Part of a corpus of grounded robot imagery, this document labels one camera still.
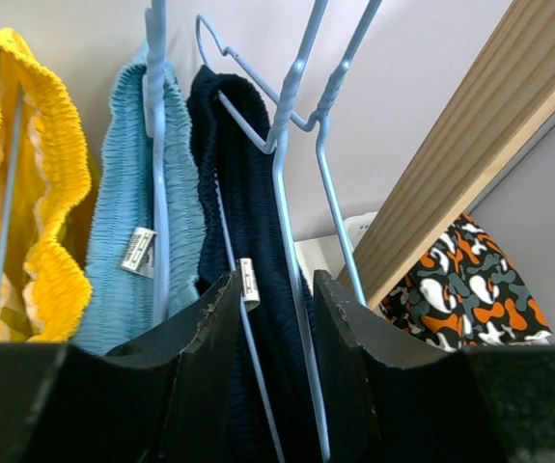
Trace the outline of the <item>navy blue shorts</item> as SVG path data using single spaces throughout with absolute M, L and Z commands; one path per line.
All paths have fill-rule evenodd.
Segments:
M 319 438 L 273 192 L 273 158 L 248 139 L 226 111 L 226 102 L 258 133 L 268 131 L 264 102 L 248 81 L 201 68 L 187 101 L 207 226 L 200 283 L 213 284 L 229 270 L 230 258 L 249 258 L 261 296 L 248 325 L 266 387 L 259 389 L 246 340 L 239 339 L 225 460 L 318 462 Z

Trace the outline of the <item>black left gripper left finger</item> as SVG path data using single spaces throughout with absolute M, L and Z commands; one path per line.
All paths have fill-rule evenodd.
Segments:
M 0 462 L 219 462 L 240 281 L 92 355 L 0 342 Z

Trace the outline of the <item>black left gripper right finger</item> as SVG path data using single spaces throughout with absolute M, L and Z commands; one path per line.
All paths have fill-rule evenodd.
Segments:
M 555 462 L 555 345 L 448 353 L 314 275 L 335 462 Z

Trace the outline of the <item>orange camouflage patterned shorts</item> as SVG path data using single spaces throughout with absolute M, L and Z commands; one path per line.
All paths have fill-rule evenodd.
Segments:
M 493 238 L 461 214 L 378 306 L 379 316 L 447 352 L 547 344 L 548 322 Z

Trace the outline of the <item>blue hanger of navy shorts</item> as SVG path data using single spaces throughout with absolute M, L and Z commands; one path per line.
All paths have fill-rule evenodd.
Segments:
M 284 165 L 289 141 L 288 123 L 292 119 L 293 108 L 297 99 L 302 76 L 307 67 L 326 5 L 327 3 L 325 1 L 317 0 L 314 2 L 296 57 L 283 80 L 280 94 L 275 97 L 276 112 L 272 126 L 268 130 L 266 137 L 263 138 L 259 135 L 252 125 L 228 100 L 225 94 L 218 94 L 218 98 L 226 111 L 233 117 L 243 133 L 245 133 L 256 148 L 265 154 L 272 153 L 274 155 L 271 170 L 274 197 L 277 206 L 283 249 L 289 272 L 291 295 L 296 311 L 299 337 L 302 344 L 305 368 L 310 386 L 317 437 L 319 439 L 319 450 L 323 462 L 328 462 L 331 456 L 329 434 L 315 345 L 306 309 L 301 272 L 291 230 L 291 220 L 284 182 Z

